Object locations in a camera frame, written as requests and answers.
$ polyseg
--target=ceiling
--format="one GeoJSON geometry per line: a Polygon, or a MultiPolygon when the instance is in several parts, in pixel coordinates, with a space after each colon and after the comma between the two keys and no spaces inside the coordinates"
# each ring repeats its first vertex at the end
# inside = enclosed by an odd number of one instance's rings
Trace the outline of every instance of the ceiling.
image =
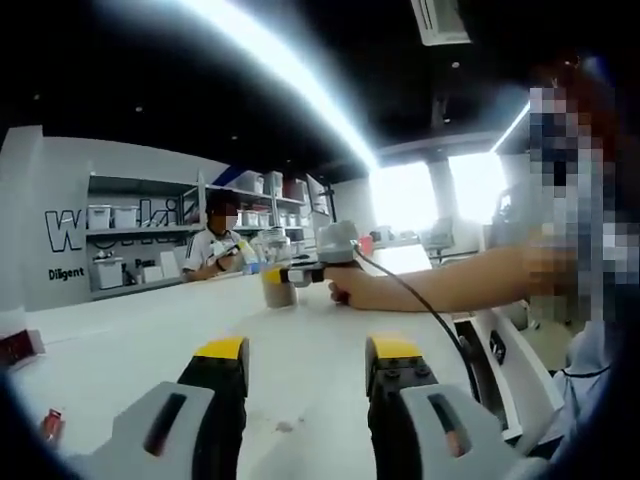
{"type": "MultiPolygon", "coordinates": [[[[488,149],[526,102],[472,45],[422,45],[410,0],[234,3],[298,53],[383,165],[449,153],[451,142],[411,143],[423,139],[487,132],[454,144],[488,149]],[[397,144],[409,147],[384,153],[397,144]]],[[[177,0],[22,8],[1,15],[5,128],[42,123],[45,135],[313,172],[326,182],[364,173],[297,93],[177,0]]]]}

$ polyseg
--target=man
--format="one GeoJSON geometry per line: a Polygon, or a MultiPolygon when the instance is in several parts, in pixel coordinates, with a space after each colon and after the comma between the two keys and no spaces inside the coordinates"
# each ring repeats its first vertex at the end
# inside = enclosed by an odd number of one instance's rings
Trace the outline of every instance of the man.
{"type": "Polygon", "coordinates": [[[207,197],[207,228],[187,245],[183,273],[188,282],[207,280],[242,269],[255,257],[251,247],[232,231],[238,222],[239,200],[231,190],[212,190],[207,197]]]}
{"type": "MultiPolygon", "coordinates": [[[[638,110],[633,90],[620,98],[619,91],[613,95],[612,83],[635,88],[638,83],[624,76],[629,55],[620,61],[618,44],[602,48],[593,35],[594,24],[606,23],[597,17],[605,9],[596,12],[575,1],[543,0],[534,8],[506,0],[458,3],[470,38],[489,52],[497,71],[521,85],[545,87],[532,90],[530,117],[532,172],[540,172],[539,186],[549,202],[538,208],[544,235],[528,245],[497,248],[402,278],[442,312],[474,311],[535,295],[587,301],[590,321],[570,346],[570,364],[554,377],[565,406],[535,452],[549,456],[557,449],[558,458],[593,415],[628,331],[622,312],[611,306],[622,284],[629,279],[637,284],[633,246],[640,204],[634,185],[640,180],[640,149],[620,127],[620,117],[630,127],[638,110]],[[580,18],[590,12],[591,18],[580,18]],[[624,108],[615,100],[625,102],[624,108]],[[605,197],[604,191],[614,189],[615,199],[610,193],[605,197]]],[[[615,18],[623,17],[616,10],[615,18]]],[[[626,31],[620,25],[616,29],[626,31]]],[[[325,276],[333,281],[332,298],[355,308],[424,310],[392,278],[347,269],[328,269],[325,276]]]]}

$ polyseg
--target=desk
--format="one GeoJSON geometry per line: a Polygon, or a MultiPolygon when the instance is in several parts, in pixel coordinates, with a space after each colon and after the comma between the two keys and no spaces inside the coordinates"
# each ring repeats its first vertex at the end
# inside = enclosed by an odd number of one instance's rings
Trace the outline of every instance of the desk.
{"type": "Polygon", "coordinates": [[[400,332],[441,383],[469,392],[462,361],[429,317],[336,306],[325,285],[302,289],[294,307],[267,310],[258,276],[219,278],[30,314],[47,354],[13,378],[34,423],[49,408],[62,410],[63,455],[89,453],[109,438],[116,414],[158,382],[175,381],[199,346],[246,335],[250,386],[238,478],[373,479],[368,334],[400,332]]]}

